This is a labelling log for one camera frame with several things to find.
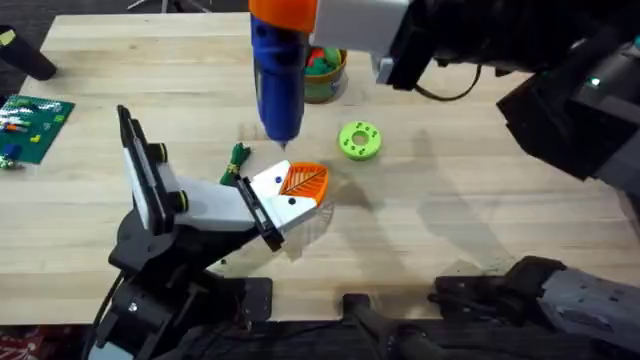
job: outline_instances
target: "green circuit board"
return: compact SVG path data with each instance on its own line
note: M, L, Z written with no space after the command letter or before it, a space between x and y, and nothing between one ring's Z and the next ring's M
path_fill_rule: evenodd
M21 151L15 160L40 164L74 106L69 102L12 95L0 108L0 124L15 124L22 132L7 129L0 132L0 151L7 144L18 145Z

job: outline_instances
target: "green toy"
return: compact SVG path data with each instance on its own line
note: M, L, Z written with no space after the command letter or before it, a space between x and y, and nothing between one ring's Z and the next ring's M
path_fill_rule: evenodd
M340 50L336 48L325 48L324 57L334 69L337 69L340 67L340 64L342 64L342 55L340 54Z
M382 134L371 123L364 121L345 125L338 135L338 145L352 160L367 160L382 147Z
M244 146L243 143L237 143L233 147L233 150L231 150L231 160L229 161L229 165L227 165L222 178L220 178L220 184L233 186L233 177L240 173L240 168L242 167L242 164L247 161L249 155L251 155L251 148Z
M312 75L312 76L318 76L318 75L326 75L332 71L334 71L336 68L332 67L326 59L321 59L321 58L317 58L313 60L313 66L312 67L306 67L304 69L304 73L305 75Z

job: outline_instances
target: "orange plastic piece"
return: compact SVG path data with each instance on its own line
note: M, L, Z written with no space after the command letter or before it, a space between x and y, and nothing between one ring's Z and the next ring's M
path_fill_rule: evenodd
M249 11L258 19L283 29L312 33L318 0L249 0Z
M294 163L282 183L280 195L304 196L322 204L329 185L329 169L320 164Z

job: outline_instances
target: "blue marker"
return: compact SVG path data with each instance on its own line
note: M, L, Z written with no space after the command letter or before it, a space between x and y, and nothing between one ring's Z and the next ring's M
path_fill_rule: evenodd
M302 124L307 36L251 15L251 44L260 119L284 149Z

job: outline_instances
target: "green gear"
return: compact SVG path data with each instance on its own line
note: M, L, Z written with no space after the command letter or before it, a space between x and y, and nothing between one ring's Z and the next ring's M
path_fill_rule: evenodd
M362 144L354 142L354 137L363 138ZM382 147L382 134L373 124L357 121L345 125L338 135L338 145L342 152L353 160L367 160L375 156Z

